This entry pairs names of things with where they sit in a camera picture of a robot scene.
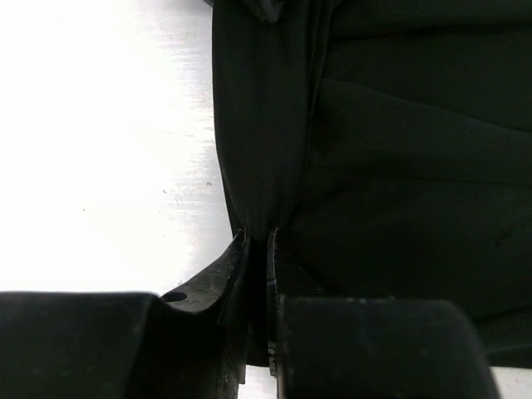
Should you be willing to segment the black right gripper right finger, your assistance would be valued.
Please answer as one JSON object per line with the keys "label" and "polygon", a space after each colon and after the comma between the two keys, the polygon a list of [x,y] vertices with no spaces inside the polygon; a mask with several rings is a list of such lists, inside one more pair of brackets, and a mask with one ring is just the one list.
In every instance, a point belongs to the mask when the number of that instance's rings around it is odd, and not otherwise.
{"label": "black right gripper right finger", "polygon": [[268,239],[268,332],[280,398],[496,398],[470,320],[445,301],[328,295]]}

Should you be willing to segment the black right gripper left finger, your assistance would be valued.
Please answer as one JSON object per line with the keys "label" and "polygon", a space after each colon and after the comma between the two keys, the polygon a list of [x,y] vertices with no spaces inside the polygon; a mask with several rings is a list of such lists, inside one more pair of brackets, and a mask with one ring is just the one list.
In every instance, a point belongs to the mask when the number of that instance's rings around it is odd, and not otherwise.
{"label": "black right gripper left finger", "polygon": [[163,296],[1,296],[4,398],[235,398],[248,341],[251,242]]}

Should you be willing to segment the black t shirt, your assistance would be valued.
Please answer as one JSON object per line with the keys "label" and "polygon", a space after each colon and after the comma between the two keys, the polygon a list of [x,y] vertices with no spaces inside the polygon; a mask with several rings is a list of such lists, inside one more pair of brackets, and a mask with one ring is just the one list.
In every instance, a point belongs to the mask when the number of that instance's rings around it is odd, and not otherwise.
{"label": "black t shirt", "polygon": [[531,4],[217,1],[233,229],[326,290],[445,299],[531,365]]}

